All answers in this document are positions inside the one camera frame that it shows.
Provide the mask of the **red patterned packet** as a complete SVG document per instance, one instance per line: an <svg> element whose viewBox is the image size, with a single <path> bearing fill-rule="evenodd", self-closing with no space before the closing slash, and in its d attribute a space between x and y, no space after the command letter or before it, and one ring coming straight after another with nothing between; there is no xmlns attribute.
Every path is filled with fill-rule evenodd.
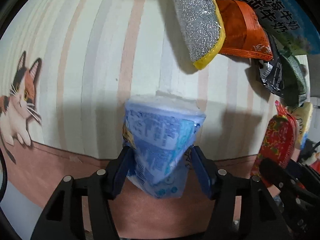
<svg viewBox="0 0 320 240"><path fill-rule="evenodd" d="M251 175L259 176L266 187L271 184L261 175L261 161L269 158L278 166L285 168L293 155L297 139L296 118L277 100L277 114L270 119L259 153L251 169Z"/></svg>

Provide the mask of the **yellow cartoon tissue pack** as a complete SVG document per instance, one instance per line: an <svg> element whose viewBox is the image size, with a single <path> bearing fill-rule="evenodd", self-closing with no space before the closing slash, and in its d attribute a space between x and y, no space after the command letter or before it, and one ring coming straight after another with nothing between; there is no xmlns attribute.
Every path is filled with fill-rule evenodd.
<svg viewBox="0 0 320 240"><path fill-rule="evenodd" d="M299 150L302 150L305 146L310 129L312 113L313 104L311 102L304 102L300 107L291 112L297 122L296 148Z"/></svg>

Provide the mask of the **green snack packet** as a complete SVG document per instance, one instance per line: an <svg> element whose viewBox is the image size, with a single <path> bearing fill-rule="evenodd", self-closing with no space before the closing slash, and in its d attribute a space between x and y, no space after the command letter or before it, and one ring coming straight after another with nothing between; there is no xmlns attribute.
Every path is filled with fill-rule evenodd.
<svg viewBox="0 0 320 240"><path fill-rule="evenodd" d="M283 75L283 99L287 106L300 107L307 100L307 85L297 58L284 47L279 51Z"/></svg>

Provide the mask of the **black snack packet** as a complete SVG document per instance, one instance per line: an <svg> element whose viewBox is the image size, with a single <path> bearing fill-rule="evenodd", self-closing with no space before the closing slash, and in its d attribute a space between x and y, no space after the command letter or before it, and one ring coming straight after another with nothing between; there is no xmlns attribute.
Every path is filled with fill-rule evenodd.
<svg viewBox="0 0 320 240"><path fill-rule="evenodd" d="M274 37L266 32L269 40L273 59L263 61L255 59L254 63L259 69L259 81L269 90L270 93L284 98L283 68L280 60L280 52Z"/></svg>

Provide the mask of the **blue tissue pack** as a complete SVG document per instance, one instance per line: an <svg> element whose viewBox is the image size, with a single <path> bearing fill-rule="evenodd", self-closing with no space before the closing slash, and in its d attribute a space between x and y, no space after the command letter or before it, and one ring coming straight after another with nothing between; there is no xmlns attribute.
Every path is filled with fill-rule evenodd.
<svg viewBox="0 0 320 240"><path fill-rule="evenodd" d="M124 109L123 144L135 158L127 178L153 198L180 198L189 171L184 154L206 115L194 100L168 95L135 95Z"/></svg>

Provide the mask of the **orange snack packet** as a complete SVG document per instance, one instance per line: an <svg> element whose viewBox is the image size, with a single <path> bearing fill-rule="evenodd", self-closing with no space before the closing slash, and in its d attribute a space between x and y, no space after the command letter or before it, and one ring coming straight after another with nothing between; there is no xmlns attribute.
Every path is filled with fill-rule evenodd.
<svg viewBox="0 0 320 240"><path fill-rule="evenodd" d="M254 10L239 0L217 0L226 38L220 54L271 61L273 54L267 34Z"/></svg>

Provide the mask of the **yellow silver scrub sponge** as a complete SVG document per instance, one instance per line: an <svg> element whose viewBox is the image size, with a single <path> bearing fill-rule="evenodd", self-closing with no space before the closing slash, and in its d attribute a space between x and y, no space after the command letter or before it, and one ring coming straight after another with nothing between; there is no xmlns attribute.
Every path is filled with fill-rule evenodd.
<svg viewBox="0 0 320 240"><path fill-rule="evenodd" d="M181 33L196 69L202 70L220 52L225 28L216 0L173 0Z"/></svg>

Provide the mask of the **cardboard milk box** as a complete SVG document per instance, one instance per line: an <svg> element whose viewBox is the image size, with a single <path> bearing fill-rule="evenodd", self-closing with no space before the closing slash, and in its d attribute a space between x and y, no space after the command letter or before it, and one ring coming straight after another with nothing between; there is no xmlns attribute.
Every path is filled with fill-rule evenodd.
<svg viewBox="0 0 320 240"><path fill-rule="evenodd" d="M319 54L319 32L295 0L240 0L256 13L259 23L296 55Z"/></svg>

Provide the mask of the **striped cat tablecloth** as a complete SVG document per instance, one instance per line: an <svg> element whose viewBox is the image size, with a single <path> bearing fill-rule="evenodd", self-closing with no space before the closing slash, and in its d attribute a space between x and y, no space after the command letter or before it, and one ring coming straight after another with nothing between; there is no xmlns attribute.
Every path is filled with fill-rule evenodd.
<svg viewBox="0 0 320 240"><path fill-rule="evenodd" d="M168 95L206 115L184 154L182 196L153 198L126 176L108 203L119 238L206 239L214 201L191 148L249 178L275 101L286 105L254 60L218 53L196 69L173 0L29 0L1 38L1 209L13 230L31 239L65 176L89 177L119 157L129 98Z"/></svg>

